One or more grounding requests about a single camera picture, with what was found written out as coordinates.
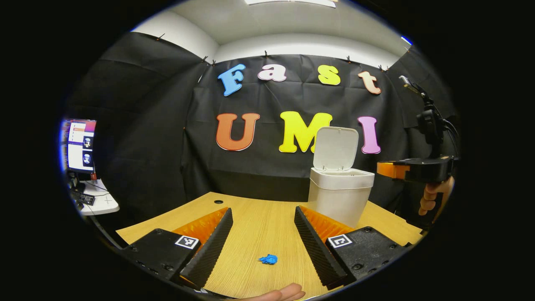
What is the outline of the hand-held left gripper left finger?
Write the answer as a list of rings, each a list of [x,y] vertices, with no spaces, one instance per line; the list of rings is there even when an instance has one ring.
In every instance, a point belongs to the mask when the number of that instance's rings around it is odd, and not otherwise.
[[[122,256],[163,280],[199,290],[219,259],[233,226],[224,207],[176,230],[155,228],[128,247]]]

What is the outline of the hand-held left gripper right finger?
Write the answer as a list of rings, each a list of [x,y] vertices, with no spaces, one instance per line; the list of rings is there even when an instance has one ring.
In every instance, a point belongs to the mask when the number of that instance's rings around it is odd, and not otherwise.
[[[408,250],[408,244],[400,245],[373,227],[354,230],[303,206],[296,207],[294,224],[329,290],[378,272]]]

